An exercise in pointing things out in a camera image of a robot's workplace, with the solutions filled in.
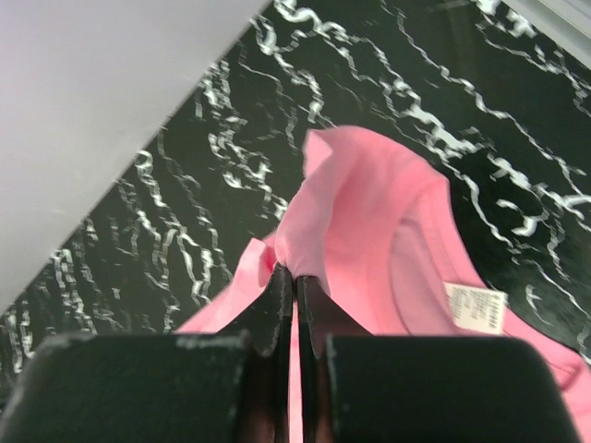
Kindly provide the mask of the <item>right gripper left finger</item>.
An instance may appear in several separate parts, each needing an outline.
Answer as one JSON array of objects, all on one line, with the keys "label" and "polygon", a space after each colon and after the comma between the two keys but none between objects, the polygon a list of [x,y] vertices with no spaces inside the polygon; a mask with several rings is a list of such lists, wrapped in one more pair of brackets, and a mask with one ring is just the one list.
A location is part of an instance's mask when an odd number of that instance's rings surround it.
[{"label": "right gripper left finger", "polygon": [[289,271],[214,334],[46,339],[1,412],[5,442],[285,442]]}]

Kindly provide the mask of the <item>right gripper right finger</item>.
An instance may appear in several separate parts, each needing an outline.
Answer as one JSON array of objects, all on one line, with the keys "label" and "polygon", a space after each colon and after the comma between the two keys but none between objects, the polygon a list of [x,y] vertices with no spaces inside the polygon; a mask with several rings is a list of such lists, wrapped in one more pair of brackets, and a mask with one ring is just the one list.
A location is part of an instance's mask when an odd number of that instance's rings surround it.
[{"label": "right gripper right finger", "polygon": [[374,336],[313,277],[295,281],[306,442],[578,442],[527,342]]}]

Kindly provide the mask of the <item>light pink t-shirt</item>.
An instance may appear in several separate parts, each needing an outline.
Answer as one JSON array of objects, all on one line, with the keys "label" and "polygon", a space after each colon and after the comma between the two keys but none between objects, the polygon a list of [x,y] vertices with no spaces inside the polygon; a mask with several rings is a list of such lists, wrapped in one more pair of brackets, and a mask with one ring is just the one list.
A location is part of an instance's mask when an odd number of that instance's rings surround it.
[{"label": "light pink t-shirt", "polygon": [[304,181],[277,229],[252,239],[231,282],[181,331],[216,332],[263,291],[275,265],[312,276],[378,335],[521,339],[544,358],[579,437],[590,438],[590,370],[583,358],[495,302],[484,319],[451,307],[449,291],[483,294],[455,225],[448,179],[405,146],[359,126],[311,130]]}]

